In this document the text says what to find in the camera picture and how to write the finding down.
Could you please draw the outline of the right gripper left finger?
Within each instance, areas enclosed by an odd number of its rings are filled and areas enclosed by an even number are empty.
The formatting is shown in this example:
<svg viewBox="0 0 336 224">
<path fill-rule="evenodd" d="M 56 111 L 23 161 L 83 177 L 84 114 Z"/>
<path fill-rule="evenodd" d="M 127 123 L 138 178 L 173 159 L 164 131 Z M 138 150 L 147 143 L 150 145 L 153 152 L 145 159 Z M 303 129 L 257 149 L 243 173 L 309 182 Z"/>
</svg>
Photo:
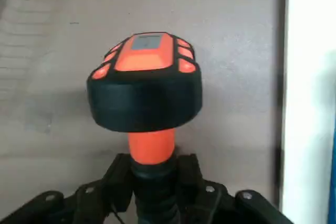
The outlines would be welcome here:
<svg viewBox="0 0 336 224">
<path fill-rule="evenodd" d="M 1 223 L 103 223 L 110 214 L 126 212 L 133 193 L 131 158 L 118 154 L 104 176 L 81 185 L 65 197 L 45 191 L 1 220 Z"/>
</svg>

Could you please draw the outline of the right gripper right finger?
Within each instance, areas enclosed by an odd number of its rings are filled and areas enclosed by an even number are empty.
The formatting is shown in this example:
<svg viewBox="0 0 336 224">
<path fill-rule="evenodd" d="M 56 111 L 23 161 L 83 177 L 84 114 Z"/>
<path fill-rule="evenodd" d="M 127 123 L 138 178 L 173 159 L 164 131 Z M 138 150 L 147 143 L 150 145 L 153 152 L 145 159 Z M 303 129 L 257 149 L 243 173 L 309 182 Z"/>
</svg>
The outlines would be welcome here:
<svg viewBox="0 0 336 224">
<path fill-rule="evenodd" d="M 224 185 L 205 180 L 195 154 L 179 156 L 177 167 L 182 223 L 292 223 L 257 191 L 232 196 Z"/>
</svg>

